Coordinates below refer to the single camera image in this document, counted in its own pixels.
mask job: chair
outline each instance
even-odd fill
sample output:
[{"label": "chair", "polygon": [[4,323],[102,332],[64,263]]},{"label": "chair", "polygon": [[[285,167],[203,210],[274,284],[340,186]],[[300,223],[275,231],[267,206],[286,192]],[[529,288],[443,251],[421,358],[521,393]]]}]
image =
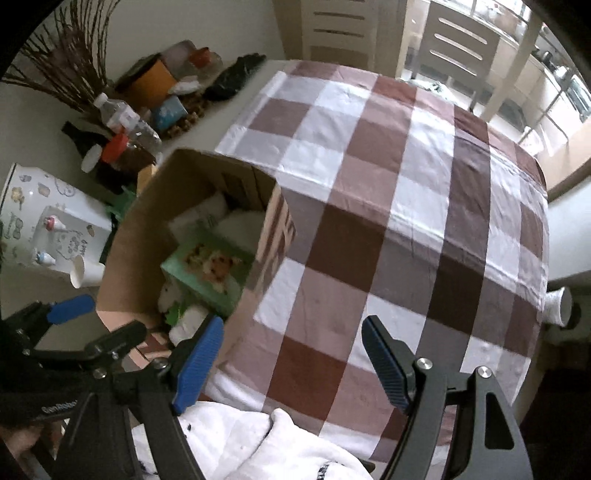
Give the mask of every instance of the chair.
[{"label": "chair", "polygon": [[498,33],[478,20],[432,1],[411,78],[417,77],[421,65],[448,75],[474,90],[469,107],[473,111],[499,40]]},{"label": "chair", "polygon": [[378,27],[376,0],[302,0],[303,58],[311,59],[313,46],[358,51],[374,69]]}]

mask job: table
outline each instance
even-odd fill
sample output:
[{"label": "table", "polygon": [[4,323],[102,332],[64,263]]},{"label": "table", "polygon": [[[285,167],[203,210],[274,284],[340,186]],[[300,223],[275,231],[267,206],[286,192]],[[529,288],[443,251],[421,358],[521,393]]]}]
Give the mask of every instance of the table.
[{"label": "table", "polygon": [[[210,398],[281,407],[386,461],[405,417],[361,343],[361,320],[378,314],[417,355],[491,367],[515,399],[548,275],[543,175],[521,147],[429,92],[307,61],[264,65],[178,147],[272,174],[297,232],[247,334],[212,372]],[[451,413],[444,427],[442,446]]]}]

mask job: metal screw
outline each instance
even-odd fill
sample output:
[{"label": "metal screw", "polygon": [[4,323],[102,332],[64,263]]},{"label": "metal screw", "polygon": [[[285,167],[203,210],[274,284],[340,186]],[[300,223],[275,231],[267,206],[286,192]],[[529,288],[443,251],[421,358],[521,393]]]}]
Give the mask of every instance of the metal screw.
[{"label": "metal screw", "polygon": [[97,380],[101,380],[107,376],[107,370],[103,367],[99,367],[92,372],[92,376],[95,377]]},{"label": "metal screw", "polygon": [[152,366],[156,370],[163,370],[164,368],[166,368],[168,366],[168,360],[165,359],[164,357],[155,358],[154,360],[152,360]]},{"label": "metal screw", "polygon": [[431,362],[428,358],[422,357],[417,360],[417,367],[421,370],[431,370],[433,367],[433,362]]},{"label": "metal screw", "polygon": [[481,367],[478,367],[476,369],[476,372],[482,378],[490,378],[490,377],[492,377],[492,370],[490,368],[488,368],[488,367],[485,367],[484,365],[482,365]]}]

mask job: paper cup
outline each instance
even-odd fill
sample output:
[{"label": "paper cup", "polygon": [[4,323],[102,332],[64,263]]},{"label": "paper cup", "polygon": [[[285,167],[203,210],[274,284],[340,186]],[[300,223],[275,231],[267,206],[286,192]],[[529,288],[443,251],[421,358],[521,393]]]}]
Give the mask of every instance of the paper cup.
[{"label": "paper cup", "polygon": [[572,310],[573,296],[568,287],[549,291],[546,293],[542,320],[544,323],[566,327]]},{"label": "paper cup", "polygon": [[72,262],[70,281],[74,288],[98,287],[104,273],[105,266],[102,263],[91,262],[78,255]]}]

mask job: tissue box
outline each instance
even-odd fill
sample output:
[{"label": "tissue box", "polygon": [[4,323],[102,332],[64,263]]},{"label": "tissue box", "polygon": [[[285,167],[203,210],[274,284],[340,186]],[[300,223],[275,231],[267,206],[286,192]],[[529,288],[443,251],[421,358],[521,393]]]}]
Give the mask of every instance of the tissue box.
[{"label": "tissue box", "polygon": [[253,260],[252,255],[201,228],[161,267],[227,318],[240,300]]}]

